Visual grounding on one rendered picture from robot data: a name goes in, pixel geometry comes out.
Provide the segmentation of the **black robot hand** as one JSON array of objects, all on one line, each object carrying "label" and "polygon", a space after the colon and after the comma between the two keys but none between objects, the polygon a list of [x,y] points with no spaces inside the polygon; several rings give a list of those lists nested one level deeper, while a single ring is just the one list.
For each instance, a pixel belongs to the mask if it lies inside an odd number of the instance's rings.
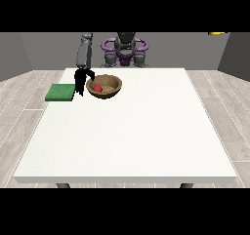
[{"label": "black robot hand", "polygon": [[75,91],[80,96],[82,96],[84,93],[84,87],[87,77],[90,77],[92,80],[95,80],[95,72],[88,68],[78,68],[74,73]]}]

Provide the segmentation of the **green square pad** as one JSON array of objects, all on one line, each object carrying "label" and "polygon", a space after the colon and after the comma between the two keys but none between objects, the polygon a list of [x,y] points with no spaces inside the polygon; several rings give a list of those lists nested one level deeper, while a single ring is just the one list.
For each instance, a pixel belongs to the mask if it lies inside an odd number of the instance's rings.
[{"label": "green square pad", "polygon": [[53,84],[47,95],[46,101],[72,101],[75,93],[74,84]]}]

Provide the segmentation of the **brown wooden bowl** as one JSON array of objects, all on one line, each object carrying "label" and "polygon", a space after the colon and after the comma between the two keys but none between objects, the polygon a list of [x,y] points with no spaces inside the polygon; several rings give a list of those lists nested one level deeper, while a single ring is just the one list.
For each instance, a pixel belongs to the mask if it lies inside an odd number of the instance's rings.
[{"label": "brown wooden bowl", "polygon": [[[102,90],[97,92],[94,87],[100,85]],[[108,99],[114,97],[122,87],[122,81],[114,75],[97,75],[95,80],[89,79],[86,89],[95,98]]]}]

